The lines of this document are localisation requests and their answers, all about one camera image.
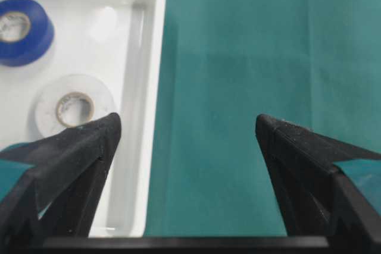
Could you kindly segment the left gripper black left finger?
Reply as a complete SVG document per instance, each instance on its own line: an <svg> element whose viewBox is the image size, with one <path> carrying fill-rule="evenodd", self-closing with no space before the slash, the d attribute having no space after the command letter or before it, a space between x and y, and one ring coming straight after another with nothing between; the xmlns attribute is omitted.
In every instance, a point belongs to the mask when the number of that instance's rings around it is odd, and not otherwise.
<svg viewBox="0 0 381 254"><path fill-rule="evenodd" d="M1 152L1 252L87 237L121 138L116 113Z"/></svg>

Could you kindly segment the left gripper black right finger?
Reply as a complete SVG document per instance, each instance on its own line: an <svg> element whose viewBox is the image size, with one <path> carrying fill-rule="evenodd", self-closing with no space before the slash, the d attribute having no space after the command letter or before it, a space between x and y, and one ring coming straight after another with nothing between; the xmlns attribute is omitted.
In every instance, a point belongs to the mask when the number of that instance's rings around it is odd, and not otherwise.
<svg viewBox="0 0 381 254"><path fill-rule="evenodd" d="M298 247L380 252L380 154L261 114L259 144L287 234Z"/></svg>

